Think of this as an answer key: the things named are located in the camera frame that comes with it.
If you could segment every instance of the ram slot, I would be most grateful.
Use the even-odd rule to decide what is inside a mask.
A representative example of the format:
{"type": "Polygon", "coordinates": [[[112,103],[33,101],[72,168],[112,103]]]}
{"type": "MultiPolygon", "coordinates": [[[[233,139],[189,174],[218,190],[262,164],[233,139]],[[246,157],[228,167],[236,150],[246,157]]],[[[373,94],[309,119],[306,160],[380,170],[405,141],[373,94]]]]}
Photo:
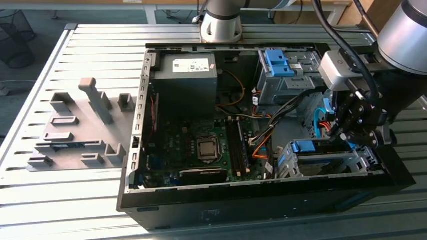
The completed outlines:
{"type": "Polygon", "coordinates": [[[226,120],[225,130],[232,174],[240,177],[249,172],[249,159],[238,119],[226,120]]]}

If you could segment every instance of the open computer tower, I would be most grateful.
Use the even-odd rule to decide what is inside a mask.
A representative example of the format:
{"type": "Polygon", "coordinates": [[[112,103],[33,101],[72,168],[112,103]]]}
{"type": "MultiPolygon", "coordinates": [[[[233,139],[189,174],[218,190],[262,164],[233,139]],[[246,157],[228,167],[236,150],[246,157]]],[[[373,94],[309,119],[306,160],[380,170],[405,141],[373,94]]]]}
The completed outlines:
{"type": "Polygon", "coordinates": [[[146,45],[117,200],[146,230],[341,212],[415,184],[391,146],[328,140],[328,50],[146,45]]]}

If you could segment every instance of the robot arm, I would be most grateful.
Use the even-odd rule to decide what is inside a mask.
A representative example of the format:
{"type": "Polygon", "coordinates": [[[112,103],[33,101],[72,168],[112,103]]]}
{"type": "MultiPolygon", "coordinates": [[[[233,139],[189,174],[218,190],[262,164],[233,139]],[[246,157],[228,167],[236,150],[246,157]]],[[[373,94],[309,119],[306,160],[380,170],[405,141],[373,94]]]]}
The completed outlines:
{"type": "Polygon", "coordinates": [[[201,39],[206,43],[234,43],[241,39],[240,9],[272,9],[289,0],[208,0],[200,27],[201,39]]]}
{"type": "Polygon", "coordinates": [[[404,0],[377,42],[369,47],[353,47],[372,75],[376,98],[369,98],[372,89],[348,53],[343,49],[325,53],[319,71],[333,91],[332,141],[341,139],[372,148],[396,143],[389,124],[427,93],[425,40],[425,2],[404,0]]]}

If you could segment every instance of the sticker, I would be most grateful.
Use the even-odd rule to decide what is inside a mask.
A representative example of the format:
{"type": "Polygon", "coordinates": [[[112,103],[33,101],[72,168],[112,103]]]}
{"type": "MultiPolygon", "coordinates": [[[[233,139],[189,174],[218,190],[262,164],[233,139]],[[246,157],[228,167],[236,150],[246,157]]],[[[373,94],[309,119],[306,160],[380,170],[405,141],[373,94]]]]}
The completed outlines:
{"type": "Polygon", "coordinates": [[[52,145],[53,148],[68,148],[68,145],[52,145]]]}
{"type": "Polygon", "coordinates": [[[300,64],[289,64],[290,69],[302,69],[300,64]]]}
{"type": "Polygon", "coordinates": [[[270,174],[273,173],[273,167],[268,162],[265,163],[265,169],[270,174]]]}
{"type": "Polygon", "coordinates": [[[173,73],[198,73],[209,71],[209,60],[206,58],[198,59],[174,59],[173,73]]]}
{"type": "Polygon", "coordinates": [[[141,4],[142,0],[122,0],[124,4],[141,4]]]}
{"type": "Polygon", "coordinates": [[[256,96],[252,97],[252,103],[254,106],[258,105],[258,98],[256,96]]]}

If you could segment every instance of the yellow wire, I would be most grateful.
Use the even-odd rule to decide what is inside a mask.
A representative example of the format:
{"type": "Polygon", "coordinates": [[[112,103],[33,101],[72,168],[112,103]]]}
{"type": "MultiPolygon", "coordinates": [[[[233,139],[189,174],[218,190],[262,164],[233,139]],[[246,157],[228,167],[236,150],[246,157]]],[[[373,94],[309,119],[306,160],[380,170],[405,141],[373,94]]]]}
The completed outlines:
{"type": "Polygon", "coordinates": [[[226,70],[222,70],[222,72],[224,72],[224,73],[228,73],[228,74],[233,77],[233,79],[238,82],[240,87],[241,87],[241,96],[240,96],[240,98],[238,98],[237,101],[234,101],[234,102],[232,102],[232,103],[225,103],[225,104],[217,104],[217,105],[216,105],[217,107],[229,107],[229,106],[233,106],[233,105],[236,105],[237,103],[241,102],[242,98],[245,97],[245,87],[242,86],[242,83],[241,83],[240,79],[236,77],[236,75],[233,75],[233,74],[232,74],[229,71],[226,71],[226,70]]]}

